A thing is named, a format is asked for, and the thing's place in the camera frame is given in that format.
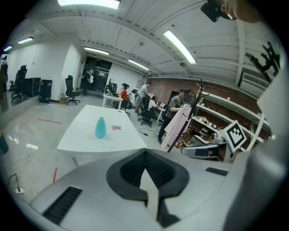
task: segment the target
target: black office chair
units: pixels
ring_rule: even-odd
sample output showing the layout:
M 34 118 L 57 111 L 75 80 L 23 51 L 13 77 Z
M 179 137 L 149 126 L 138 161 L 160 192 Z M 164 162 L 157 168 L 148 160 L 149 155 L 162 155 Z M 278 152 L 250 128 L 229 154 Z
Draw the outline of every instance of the black office chair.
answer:
M 10 85 L 9 90 L 13 92 L 11 94 L 12 103 L 13 103 L 14 99 L 18 98 L 21 101 L 22 97 L 27 97 L 27 95 L 22 94 L 23 80 L 25 79 L 26 73 L 27 73 L 26 65 L 23 65 L 20 67 L 20 70 L 17 72 L 15 81 L 10 81 L 11 85 Z
M 80 102 L 80 101 L 76 100 L 75 97 L 79 96 L 81 93 L 77 92 L 79 88 L 75 88 L 75 90 L 73 89 L 73 77 L 71 75 L 69 75 L 68 78 L 65 79 L 65 83 L 66 83 L 66 88 L 67 88 L 65 94 L 68 96 L 66 98 L 67 99 L 67 105 L 70 102 L 74 102 L 77 105 L 77 102 Z
M 141 112 L 141 116 L 143 116 L 143 118 L 139 118 L 138 121 L 142 120 L 143 122 L 140 125 L 144 125 L 147 124 L 150 126 L 150 128 L 152 127 L 152 121 L 150 121 L 150 119 L 156 119 L 155 113 L 154 111 L 149 111 L 149 100 L 150 97 L 147 95 L 144 97 L 144 108 Z
M 124 110 L 126 112 L 127 109 L 131 109 L 132 105 L 129 99 L 124 99 L 121 102 L 121 109 Z

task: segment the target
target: blue plastic bottle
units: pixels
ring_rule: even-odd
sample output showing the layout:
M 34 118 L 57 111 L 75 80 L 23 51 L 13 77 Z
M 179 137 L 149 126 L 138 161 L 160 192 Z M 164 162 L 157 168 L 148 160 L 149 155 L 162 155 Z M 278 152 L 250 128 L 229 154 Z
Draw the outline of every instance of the blue plastic bottle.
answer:
M 100 117 L 95 128 L 95 136 L 98 138 L 103 138 L 107 134 L 107 128 L 105 126 L 104 118 Z

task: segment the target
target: desk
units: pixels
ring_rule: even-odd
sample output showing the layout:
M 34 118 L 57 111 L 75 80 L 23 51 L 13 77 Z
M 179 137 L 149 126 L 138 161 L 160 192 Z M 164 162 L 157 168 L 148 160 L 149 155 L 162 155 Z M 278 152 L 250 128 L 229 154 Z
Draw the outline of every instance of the desk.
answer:
M 155 109 L 158 109 L 160 112 L 159 112 L 159 116 L 158 116 L 158 119 L 157 119 L 157 122 L 155 123 L 156 125 L 158 124 L 158 121 L 159 121 L 159 119 L 161 118 L 161 116 L 162 116 L 162 113 L 163 112 L 165 112 L 166 111 L 166 109 L 163 109 L 163 108 L 161 108 L 161 107 L 159 107 L 159 106 L 157 106 L 157 107 L 155 107 Z
M 107 128 L 107 135 L 102 139 L 95 136 L 100 117 Z M 112 130 L 112 125 L 121 126 L 121 130 Z M 71 156 L 78 166 L 75 156 L 107 157 L 146 147 L 125 111 L 86 105 L 68 127 L 57 149 Z
M 119 103 L 118 103 L 118 109 L 120 109 L 120 107 L 121 107 L 121 102 L 122 102 L 122 98 L 119 98 L 119 97 L 113 97 L 113 96 L 107 96 L 107 95 L 103 95 L 103 107 L 104 107 L 104 105 L 105 105 L 105 100 L 106 99 L 112 99 L 112 100 L 116 100 L 116 101 L 119 101 Z

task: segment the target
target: red brick wall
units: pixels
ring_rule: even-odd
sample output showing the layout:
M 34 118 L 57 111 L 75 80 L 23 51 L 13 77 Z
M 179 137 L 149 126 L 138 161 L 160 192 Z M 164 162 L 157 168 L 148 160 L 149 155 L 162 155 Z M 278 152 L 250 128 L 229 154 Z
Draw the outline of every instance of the red brick wall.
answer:
M 195 94 L 198 93 L 199 87 L 195 83 L 200 83 L 191 80 L 179 79 L 148 79 L 152 86 L 148 89 L 150 93 L 154 93 L 159 101 L 167 103 L 172 91 L 178 92 L 183 88 L 190 88 Z M 235 102 L 254 113 L 261 112 L 256 100 L 246 94 L 235 91 L 233 89 L 223 87 L 213 83 L 205 83 L 207 87 L 204 91 L 223 98 L 230 97 L 232 102 Z
M 158 101 L 161 101 L 163 103 L 168 102 L 172 91 L 178 92 L 183 88 L 190 88 L 195 94 L 197 94 L 199 87 L 195 83 L 200 83 L 197 81 L 179 79 L 148 79 L 148 81 L 152 83 L 152 86 L 148 89 L 148 92 L 154 93 Z M 250 111 L 253 111 L 254 113 L 261 112 L 256 103 L 256 100 L 246 94 L 213 83 L 205 83 L 205 86 L 210 87 L 204 90 L 207 93 L 211 93 L 223 98 L 230 97 L 231 101 L 249 109 Z M 208 100 L 204 100 L 203 103 L 205 103 L 205 106 L 208 106 L 212 110 L 217 111 L 232 120 L 238 120 L 238 122 L 242 126 L 249 129 L 251 121 L 246 117 L 242 116 L 241 114 Z M 226 127 L 228 125 L 227 122 L 203 110 L 199 110 L 197 115 L 205 116 L 210 122 L 217 125 L 217 127 Z M 260 132 L 260 136 L 263 139 L 266 139 L 268 133 L 262 129 Z

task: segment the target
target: doorway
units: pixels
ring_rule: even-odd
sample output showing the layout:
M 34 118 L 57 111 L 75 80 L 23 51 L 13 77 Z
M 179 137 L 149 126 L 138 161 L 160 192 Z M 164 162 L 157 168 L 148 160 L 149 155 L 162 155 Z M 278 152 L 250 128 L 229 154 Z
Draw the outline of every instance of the doorway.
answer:
M 88 93 L 103 95 L 111 66 L 111 62 L 99 58 L 87 57 L 81 76 L 85 74 L 87 69 L 90 70 L 93 76 L 93 83 L 89 84 Z M 80 84 L 81 89 L 83 89 L 83 82 L 84 80 L 82 79 Z

